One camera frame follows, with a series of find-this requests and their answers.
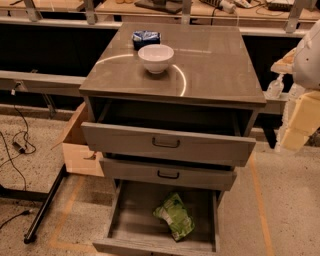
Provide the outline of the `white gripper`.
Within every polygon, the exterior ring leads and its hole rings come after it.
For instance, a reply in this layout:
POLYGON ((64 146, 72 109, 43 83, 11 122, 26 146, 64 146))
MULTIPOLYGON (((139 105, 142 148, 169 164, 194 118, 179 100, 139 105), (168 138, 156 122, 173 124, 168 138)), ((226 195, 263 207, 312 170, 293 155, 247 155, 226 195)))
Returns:
POLYGON ((296 100, 288 101, 285 127, 276 137, 278 152, 298 152, 320 127, 320 50, 294 48, 276 61, 271 70, 291 74, 294 84, 303 88, 296 100))

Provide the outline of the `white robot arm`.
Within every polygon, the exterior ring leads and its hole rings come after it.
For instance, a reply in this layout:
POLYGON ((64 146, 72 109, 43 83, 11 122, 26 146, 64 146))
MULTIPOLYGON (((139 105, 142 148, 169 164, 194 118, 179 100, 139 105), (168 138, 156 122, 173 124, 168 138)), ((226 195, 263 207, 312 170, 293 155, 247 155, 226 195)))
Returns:
POLYGON ((320 127, 320 20, 271 71, 291 74, 294 84, 304 88, 286 102, 276 143, 278 152, 298 152, 320 127))

